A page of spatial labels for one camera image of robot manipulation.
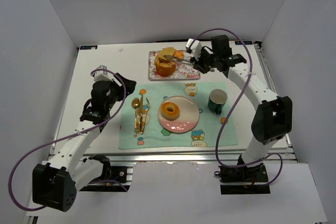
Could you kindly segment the metal serving tongs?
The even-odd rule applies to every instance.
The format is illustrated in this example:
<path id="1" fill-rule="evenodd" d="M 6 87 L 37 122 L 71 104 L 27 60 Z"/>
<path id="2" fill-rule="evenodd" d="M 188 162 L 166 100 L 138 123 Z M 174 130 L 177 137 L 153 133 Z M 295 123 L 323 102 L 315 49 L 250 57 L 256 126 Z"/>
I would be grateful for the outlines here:
<path id="1" fill-rule="evenodd" d="M 196 60 L 194 57 L 192 57 L 190 60 L 186 60 L 186 59 L 181 59 L 175 56 L 164 55 L 164 58 L 168 60 L 172 60 L 175 63 L 181 63 L 187 66 L 191 66 L 193 69 L 199 71 L 202 74 L 215 71 L 215 69 L 212 68 L 210 65 L 207 65 L 206 63 L 203 63 L 200 60 Z"/>

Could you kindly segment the orange glazed donut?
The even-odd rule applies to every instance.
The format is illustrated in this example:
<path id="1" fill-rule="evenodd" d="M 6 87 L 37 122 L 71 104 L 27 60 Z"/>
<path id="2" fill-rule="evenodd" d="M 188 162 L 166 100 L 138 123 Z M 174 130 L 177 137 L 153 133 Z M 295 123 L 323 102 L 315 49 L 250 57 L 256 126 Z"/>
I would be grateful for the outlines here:
<path id="1" fill-rule="evenodd" d="M 164 102 L 160 107 L 160 112 L 165 119 L 170 121 L 180 116 L 180 108 L 173 102 Z"/>

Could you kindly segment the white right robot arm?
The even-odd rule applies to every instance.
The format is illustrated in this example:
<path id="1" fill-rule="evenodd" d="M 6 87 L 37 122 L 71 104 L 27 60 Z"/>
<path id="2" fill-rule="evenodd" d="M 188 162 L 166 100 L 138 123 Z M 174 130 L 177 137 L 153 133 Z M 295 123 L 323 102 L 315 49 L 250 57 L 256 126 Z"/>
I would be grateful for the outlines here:
<path id="1" fill-rule="evenodd" d="M 190 63 L 201 73 L 216 69 L 237 85 L 255 109 L 251 124 L 253 137 L 238 159 L 237 167 L 256 167 L 268 151 L 292 129 L 292 100 L 280 97 L 264 85 L 252 71 L 251 59 L 233 54 L 226 35 L 211 38 L 211 49 L 196 39 L 189 39 L 185 48 L 193 53 Z"/>

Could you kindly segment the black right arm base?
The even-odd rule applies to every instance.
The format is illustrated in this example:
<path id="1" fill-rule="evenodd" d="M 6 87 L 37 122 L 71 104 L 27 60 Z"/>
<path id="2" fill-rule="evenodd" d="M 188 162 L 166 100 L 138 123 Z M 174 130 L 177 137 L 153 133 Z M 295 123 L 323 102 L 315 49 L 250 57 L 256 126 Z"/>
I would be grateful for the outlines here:
<path id="1" fill-rule="evenodd" d="M 225 165 L 219 161 L 219 170 L 215 171 L 214 175 L 219 178 L 220 193 L 222 195 L 269 194 L 270 181 L 263 161 L 263 159 L 257 159 L 245 163 L 242 156 L 238 158 L 236 165 Z"/>

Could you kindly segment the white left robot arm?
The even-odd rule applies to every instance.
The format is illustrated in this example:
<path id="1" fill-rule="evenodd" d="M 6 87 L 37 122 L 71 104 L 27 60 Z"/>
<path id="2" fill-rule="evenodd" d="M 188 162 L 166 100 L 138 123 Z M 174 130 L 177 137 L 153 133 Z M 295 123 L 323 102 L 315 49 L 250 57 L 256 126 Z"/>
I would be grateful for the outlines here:
<path id="1" fill-rule="evenodd" d="M 83 107 L 75 135 L 46 164 L 33 169 L 32 200 L 36 204 L 66 212 L 78 191 L 111 176 L 110 160 L 103 155 L 90 156 L 82 165 L 78 163 L 111 118 L 114 104 L 132 94 L 136 82 L 119 73 L 112 79 L 104 70 L 92 75 L 95 81 L 91 98 Z"/>

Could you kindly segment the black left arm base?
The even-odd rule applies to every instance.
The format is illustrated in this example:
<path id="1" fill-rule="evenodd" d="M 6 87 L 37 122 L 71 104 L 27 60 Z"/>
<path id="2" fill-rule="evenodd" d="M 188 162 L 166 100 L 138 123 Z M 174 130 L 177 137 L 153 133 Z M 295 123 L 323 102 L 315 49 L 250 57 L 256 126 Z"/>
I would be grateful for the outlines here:
<path id="1" fill-rule="evenodd" d="M 98 161 L 102 164 L 102 174 L 81 188 L 80 191 L 125 192 L 123 188 L 129 190 L 132 175 L 130 166 L 111 163 L 110 159 L 103 155 L 92 155 L 84 158 L 82 165 L 89 163 L 89 161 Z"/>

